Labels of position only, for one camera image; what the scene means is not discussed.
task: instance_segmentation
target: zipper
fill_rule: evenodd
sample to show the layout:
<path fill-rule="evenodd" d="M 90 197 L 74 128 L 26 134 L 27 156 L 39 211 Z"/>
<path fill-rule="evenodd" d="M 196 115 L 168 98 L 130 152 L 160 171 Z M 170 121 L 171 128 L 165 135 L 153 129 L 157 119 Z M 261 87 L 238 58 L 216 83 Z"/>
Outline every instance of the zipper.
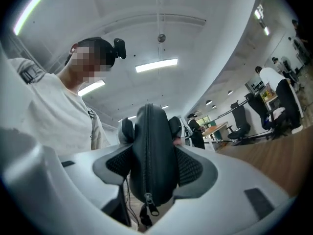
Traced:
<path fill-rule="evenodd" d="M 146 200 L 146 205 L 149 208 L 149 211 L 152 216 L 158 216 L 159 212 L 157 210 L 156 205 L 153 202 L 152 195 L 152 182 L 151 182 L 151 129 L 153 126 L 149 124 L 149 118 L 153 114 L 152 113 L 152 104 L 148 104 L 145 107 L 145 126 L 146 126 L 146 137 L 144 140 L 144 162 L 143 162 L 143 192 L 144 198 Z"/>

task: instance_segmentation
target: zipper pull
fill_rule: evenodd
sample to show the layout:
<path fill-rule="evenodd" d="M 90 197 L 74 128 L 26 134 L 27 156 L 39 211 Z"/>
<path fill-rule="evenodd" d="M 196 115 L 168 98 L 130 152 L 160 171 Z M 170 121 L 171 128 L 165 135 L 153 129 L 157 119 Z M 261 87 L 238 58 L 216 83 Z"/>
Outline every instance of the zipper pull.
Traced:
<path fill-rule="evenodd" d="M 144 197 L 146 199 L 146 203 L 147 203 L 147 206 L 149 208 L 149 211 L 150 211 L 151 215 L 154 216 L 154 217 L 159 216 L 160 213 L 158 212 L 157 207 L 156 207 L 156 205 L 153 202 L 152 194 L 151 193 L 146 193 L 144 195 Z"/>

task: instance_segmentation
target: black zippered cover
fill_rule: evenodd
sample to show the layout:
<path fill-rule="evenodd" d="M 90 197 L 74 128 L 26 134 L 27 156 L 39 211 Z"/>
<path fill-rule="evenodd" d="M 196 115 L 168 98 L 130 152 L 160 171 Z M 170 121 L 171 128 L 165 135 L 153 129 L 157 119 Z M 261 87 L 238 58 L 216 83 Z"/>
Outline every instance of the black zippered cover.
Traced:
<path fill-rule="evenodd" d="M 160 206 L 171 199 L 177 184 L 178 166 L 166 113 L 146 104 L 138 110 L 134 129 L 131 191 L 141 202 L 149 205 L 150 199 Z"/>

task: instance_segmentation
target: black office chair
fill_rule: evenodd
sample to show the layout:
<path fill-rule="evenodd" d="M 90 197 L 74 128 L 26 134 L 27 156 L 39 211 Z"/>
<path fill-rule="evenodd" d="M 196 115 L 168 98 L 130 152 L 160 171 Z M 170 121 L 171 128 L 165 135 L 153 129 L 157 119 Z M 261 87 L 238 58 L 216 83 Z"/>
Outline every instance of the black office chair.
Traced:
<path fill-rule="evenodd" d="M 272 139 L 278 138 L 281 135 L 286 136 L 282 129 L 282 123 L 288 119 L 284 111 L 277 119 L 274 119 L 273 112 L 275 109 L 269 111 L 261 98 L 261 95 L 254 96 L 252 93 L 245 95 L 250 107 L 260 116 L 261 126 L 264 130 L 273 129 L 273 132 L 265 134 L 264 137 L 272 136 Z"/>
<path fill-rule="evenodd" d="M 246 111 L 243 105 L 239 106 L 238 101 L 230 105 L 235 121 L 237 130 L 232 130 L 232 125 L 227 127 L 230 129 L 231 133 L 228 134 L 228 138 L 232 140 L 238 140 L 234 145 L 243 145 L 249 143 L 247 139 L 245 139 L 246 134 L 250 131 L 251 126 L 246 121 Z"/>

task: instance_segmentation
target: ceiling light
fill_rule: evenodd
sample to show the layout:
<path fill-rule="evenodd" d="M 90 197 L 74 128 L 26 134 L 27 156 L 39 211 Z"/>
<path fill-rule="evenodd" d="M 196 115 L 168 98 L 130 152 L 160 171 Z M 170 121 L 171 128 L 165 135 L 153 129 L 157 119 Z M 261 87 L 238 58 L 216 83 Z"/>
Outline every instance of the ceiling light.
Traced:
<path fill-rule="evenodd" d="M 178 59 L 170 59 L 170 60 L 163 60 L 163 61 L 158 61 L 158 62 L 145 64 L 145 65 L 139 65 L 139 66 L 136 66 L 136 71 L 143 72 L 143 71 L 148 71 L 152 69 L 173 66 L 173 65 L 176 65 L 177 62 L 178 62 Z"/>
<path fill-rule="evenodd" d="M 36 5 L 39 2 L 40 2 L 40 0 L 31 0 L 30 3 L 27 5 L 27 7 L 25 8 L 22 15 L 20 16 L 20 18 L 18 19 L 18 21 L 16 22 L 16 24 L 14 26 L 13 31 L 14 31 L 15 35 L 19 34 L 19 32 L 20 32 L 23 24 L 25 23 L 26 19 L 28 18 L 28 16 L 32 12 L 32 10 L 36 7 Z"/>
<path fill-rule="evenodd" d="M 259 10 L 256 9 L 256 10 L 254 11 L 254 14 L 255 14 L 255 16 L 256 16 L 257 19 L 260 19 L 260 18 L 261 18 L 261 14 L 260 14 Z"/>
<path fill-rule="evenodd" d="M 269 35 L 269 31 L 268 31 L 268 27 L 267 27 L 267 26 L 264 28 L 264 32 L 265 32 L 265 34 L 266 34 L 267 36 Z"/>
<path fill-rule="evenodd" d="M 97 81 L 97 82 L 95 82 L 93 84 L 88 85 L 87 87 L 83 88 L 82 90 L 80 90 L 78 92 L 78 95 L 79 96 L 83 96 L 83 95 L 85 95 L 85 94 L 87 94 L 87 93 L 89 93 L 89 92 L 91 92 L 91 91 L 93 91 L 93 90 L 103 86 L 103 85 L 105 85 L 105 82 L 103 80 L 99 80 L 99 81 Z"/>

